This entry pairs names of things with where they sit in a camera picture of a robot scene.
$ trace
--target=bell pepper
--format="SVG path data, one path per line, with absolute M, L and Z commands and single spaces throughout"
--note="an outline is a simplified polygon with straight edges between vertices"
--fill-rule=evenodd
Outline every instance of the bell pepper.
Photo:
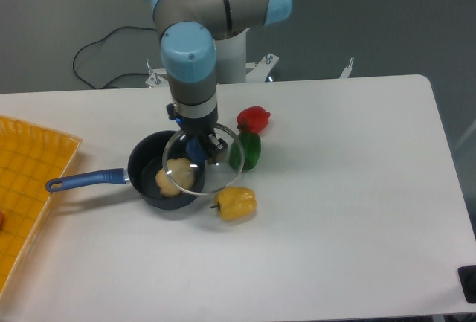
M 238 130 L 259 134 L 268 125 L 270 116 L 271 113 L 261 106 L 247 108 L 238 114 Z
M 253 190 L 244 187 L 226 187 L 215 195 L 215 205 L 212 208 L 218 208 L 218 215 L 228 221 L 252 214 L 256 206 Z
M 245 150 L 245 166 L 243 169 L 251 170 L 256 167 L 258 159 L 261 155 L 261 138 L 258 134 L 248 131 L 239 133 L 238 138 L 243 145 L 243 149 Z M 238 170 L 240 162 L 241 155 L 238 144 L 233 142 L 230 148 L 228 163 L 232 168 Z

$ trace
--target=red object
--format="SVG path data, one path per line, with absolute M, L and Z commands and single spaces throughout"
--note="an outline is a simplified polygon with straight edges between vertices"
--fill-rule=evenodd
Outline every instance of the red object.
M 261 106 L 252 106 L 238 114 L 238 130 L 259 134 L 268 125 L 271 112 Z

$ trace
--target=black cable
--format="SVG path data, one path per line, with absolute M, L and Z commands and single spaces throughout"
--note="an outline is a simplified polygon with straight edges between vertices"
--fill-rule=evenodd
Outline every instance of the black cable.
M 120 30 L 151 30 L 151 31 L 156 31 L 155 28 L 148 28 L 148 27 L 138 27 L 138 26 L 123 26 L 123 27 L 119 27 L 119 28 L 116 28 L 115 30 L 109 32 L 109 34 L 107 34 L 105 37 L 103 37 L 102 39 L 99 39 L 98 41 L 96 42 L 93 42 L 93 43 L 89 43 L 85 46 L 83 46 L 75 55 L 74 55 L 74 58 L 73 58 L 73 73 L 74 75 L 76 76 L 77 79 L 81 80 L 83 83 L 85 83 L 87 86 L 89 86 L 90 88 L 92 89 L 98 89 L 96 88 L 95 86 L 93 86 L 90 82 L 88 82 L 87 80 L 83 79 L 76 71 L 76 59 L 78 58 L 78 56 L 81 54 L 82 51 L 84 51 L 85 49 L 87 49 L 88 47 L 91 47 L 92 45 L 97 45 L 99 43 L 102 43 L 102 42 L 105 42 L 110 36 L 112 36 L 114 33 L 120 31 Z M 110 81 L 108 81 L 103 87 L 101 87 L 100 89 L 108 89 L 108 88 L 118 88 L 117 86 L 111 86 L 111 84 L 120 79 L 120 78 L 123 78 L 123 77 L 133 77 L 133 76 L 138 76 L 138 75 L 149 75 L 149 73 L 125 73 L 125 74 L 121 74 L 121 75 L 118 75 L 117 77 L 114 77 L 112 78 Z

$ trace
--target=metal bracket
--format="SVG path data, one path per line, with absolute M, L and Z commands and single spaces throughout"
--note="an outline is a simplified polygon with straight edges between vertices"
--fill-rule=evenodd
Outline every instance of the metal bracket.
M 250 64 L 251 70 L 246 74 L 247 83 L 264 83 L 269 78 L 269 73 L 279 62 L 280 58 L 272 53 L 266 54 L 259 63 Z
M 272 53 L 266 54 L 258 63 L 246 63 L 246 82 L 247 83 L 264 83 L 265 81 L 272 81 L 269 74 L 272 69 L 279 62 L 280 58 Z M 146 80 L 147 86 L 150 88 L 157 88 L 159 86 L 169 86 L 167 80 L 167 72 L 165 68 L 152 69 L 150 68 L 149 60 L 147 60 L 147 69 L 149 70 L 149 77 Z

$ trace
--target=gray floor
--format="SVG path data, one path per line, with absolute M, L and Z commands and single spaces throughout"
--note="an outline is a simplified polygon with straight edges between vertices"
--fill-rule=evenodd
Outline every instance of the gray floor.
M 248 61 L 280 56 L 278 80 L 423 74 L 430 79 L 476 226 L 476 138 L 457 139 L 476 118 L 476 0 L 294 0 L 290 20 L 248 35 Z M 87 89 L 74 77 L 79 48 L 124 25 L 152 27 L 142 0 L 0 0 L 0 92 Z M 128 30 L 85 51 L 80 73 L 96 86 L 145 60 L 161 67 L 155 33 Z M 126 78 L 121 87 L 143 86 Z

